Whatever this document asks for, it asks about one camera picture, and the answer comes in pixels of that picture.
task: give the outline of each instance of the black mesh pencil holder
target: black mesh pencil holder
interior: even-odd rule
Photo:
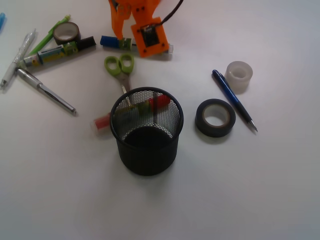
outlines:
[[[143,176],[159,174],[174,162],[183,124],[178,101],[155,87],[127,92],[114,104],[110,116],[122,162]]]

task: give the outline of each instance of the red pen cap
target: red pen cap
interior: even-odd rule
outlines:
[[[159,96],[156,100],[157,109],[161,109],[163,107],[168,106],[170,101],[171,101],[171,98],[166,95]],[[150,109],[153,112],[154,111],[154,99],[153,98],[149,99],[149,104],[150,104]]]

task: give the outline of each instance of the white pen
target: white pen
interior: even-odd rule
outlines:
[[[8,86],[9,82],[11,81],[12,77],[14,76],[18,68],[19,62],[23,59],[32,41],[35,39],[35,35],[36,29],[34,29],[33,32],[28,33],[25,36],[22,46],[19,48],[18,54],[15,56],[13,62],[10,64],[8,70],[5,72],[2,78],[2,81],[0,83],[0,89],[5,90],[5,88]]]

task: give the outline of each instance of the black electrical tape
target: black electrical tape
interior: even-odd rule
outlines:
[[[205,119],[205,110],[212,105],[223,107],[227,112],[226,123],[221,126],[214,126]],[[236,122],[236,113],[229,103],[220,99],[209,99],[200,104],[196,110],[195,124],[205,135],[212,138],[221,138],[230,133]]]
[[[76,42],[76,47],[78,48],[79,51],[90,48],[95,45],[97,44],[93,36],[87,37],[85,39],[81,39]]]
[[[68,35],[70,38],[63,39],[61,36]],[[79,27],[73,22],[64,22],[56,26],[53,30],[53,38],[56,44],[67,44],[71,42],[78,42],[81,39]]]

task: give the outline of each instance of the blue object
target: blue object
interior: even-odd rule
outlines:
[[[238,113],[240,116],[243,117],[243,119],[250,124],[256,131],[257,127],[254,124],[254,122],[252,121],[252,118],[250,117],[249,113],[247,112],[247,110],[245,109],[245,107],[241,104],[241,102],[239,101],[239,99],[236,97],[236,95],[234,94],[234,92],[231,90],[231,87],[229,86],[229,84],[227,83],[225,77],[218,72],[217,70],[213,70],[212,71],[212,75],[213,77],[216,79],[216,82],[218,83],[218,85],[222,88],[223,92],[225,93],[225,95],[227,96],[227,98],[230,100],[230,102],[232,103],[232,105],[234,106],[235,109],[237,109]]]
[[[118,38],[114,36],[102,36],[100,40],[100,44],[104,47],[119,49],[120,44]]]
[[[2,12],[0,14],[0,30],[2,28],[2,25],[4,24],[5,18],[6,18],[6,15]]]

